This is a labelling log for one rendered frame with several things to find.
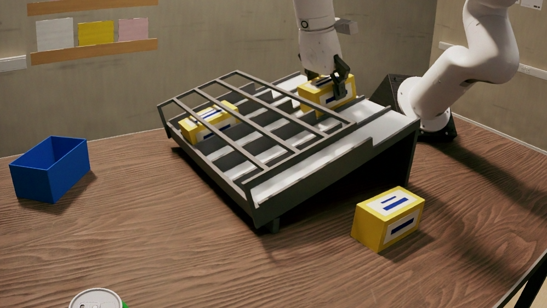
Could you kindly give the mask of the blue open box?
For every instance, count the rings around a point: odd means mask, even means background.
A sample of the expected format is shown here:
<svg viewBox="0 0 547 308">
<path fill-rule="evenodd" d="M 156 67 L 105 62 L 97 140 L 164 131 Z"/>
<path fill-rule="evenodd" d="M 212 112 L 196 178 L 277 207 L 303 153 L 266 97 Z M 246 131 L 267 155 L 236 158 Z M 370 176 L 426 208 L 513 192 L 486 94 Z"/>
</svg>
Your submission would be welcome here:
<svg viewBox="0 0 547 308">
<path fill-rule="evenodd" d="M 90 171 L 90 163 L 79 138 L 50 136 L 10 163 L 9 169 L 17 197 L 55 204 Z"/>
</svg>

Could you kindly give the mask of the yellow butter carton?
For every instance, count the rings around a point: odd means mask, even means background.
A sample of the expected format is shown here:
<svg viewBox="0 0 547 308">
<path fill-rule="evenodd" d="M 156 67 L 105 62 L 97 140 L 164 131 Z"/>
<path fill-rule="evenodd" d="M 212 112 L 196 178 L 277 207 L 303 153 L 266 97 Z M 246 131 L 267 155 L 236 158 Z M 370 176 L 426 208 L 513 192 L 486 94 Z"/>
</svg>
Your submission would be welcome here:
<svg viewBox="0 0 547 308">
<path fill-rule="evenodd" d="M 398 186 L 356 204 L 350 236 L 379 253 L 417 230 L 424 203 Z"/>
<path fill-rule="evenodd" d="M 238 108 L 236 106 L 233 106 L 229 102 L 224 100 L 221 103 L 223 103 L 224 105 L 228 106 L 229 108 L 239 113 Z M 217 107 L 216 105 L 213 105 L 203 111 L 200 111 L 197 114 L 201 116 L 202 118 L 204 118 L 208 123 L 210 123 L 219 131 L 222 131 L 240 122 L 240 120 L 230 115 L 226 111 L 222 110 L 221 108 Z M 210 130 L 208 130 L 206 127 L 200 124 L 200 122 L 198 122 L 192 116 L 186 119 L 183 119 L 179 121 L 178 123 L 181 129 L 182 135 L 185 138 L 187 138 L 187 140 L 190 143 L 192 143 L 193 146 L 194 144 L 200 142 L 201 140 L 214 135 Z"/>
<path fill-rule="evenodd" d="M 334 84 L 334 82 L 330 75 L 321 75 L 297 86 L 298 95 L 330 110 L 334 110 L 356 98 L 354 75 L 349 74 L 345 81 L 346 97 L 343 99 L 338 101 L 334 100 L 332 84 Z M 301 111 L 305 113 L 313 109 L 302 103 L 300 103 L 300 108 Z"/>
</svg>

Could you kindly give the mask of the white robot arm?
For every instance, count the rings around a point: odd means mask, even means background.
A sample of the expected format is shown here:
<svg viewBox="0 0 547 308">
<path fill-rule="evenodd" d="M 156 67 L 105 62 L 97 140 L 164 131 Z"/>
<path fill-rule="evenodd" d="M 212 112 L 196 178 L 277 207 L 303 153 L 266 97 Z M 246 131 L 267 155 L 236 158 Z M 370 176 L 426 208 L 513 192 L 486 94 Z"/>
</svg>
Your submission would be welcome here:
<svg viewBox="0 0 547 308">
<path fill-rule="evenodd" d="M 516 1 L 466 0 L 463 24 L 469 49 L 448 48 L 423 77 L 407 78 L 400 85 L 399 107 L 403 115 L 421 118 L 418 129 L 437 132 L 445 127 L 449 107 L 478 81 L 503 84 L 513 78 L 520 56 L 508 7 Z M 336 32 L 358 33 L 356 21 L 335 18 L 333 0 L 293 0 L 293 5 L 300 29 L 317 31 L 334 25 Z"/>
</svg>

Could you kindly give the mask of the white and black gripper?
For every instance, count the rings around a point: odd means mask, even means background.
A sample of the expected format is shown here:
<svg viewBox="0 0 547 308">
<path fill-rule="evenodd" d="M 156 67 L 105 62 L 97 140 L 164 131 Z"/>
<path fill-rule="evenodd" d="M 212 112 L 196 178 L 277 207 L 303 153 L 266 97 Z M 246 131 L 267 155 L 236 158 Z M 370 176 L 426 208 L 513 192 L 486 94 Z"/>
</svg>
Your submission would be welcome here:
<svg viewBox="0 0 547 308">
<path fill-rule="evenodd" d="M 330 75 L 334 82 L 334 100 L 346 97 L 345 81 L 350 67 L 343 61 L 334 25 L 317 31 L 299 29 L 299 49 L 298 57 L 305 68 L 307 81 L 319 77 L 319 74 Z M 338 73 L 338 78 L 335 73 Z"/>
</svg>

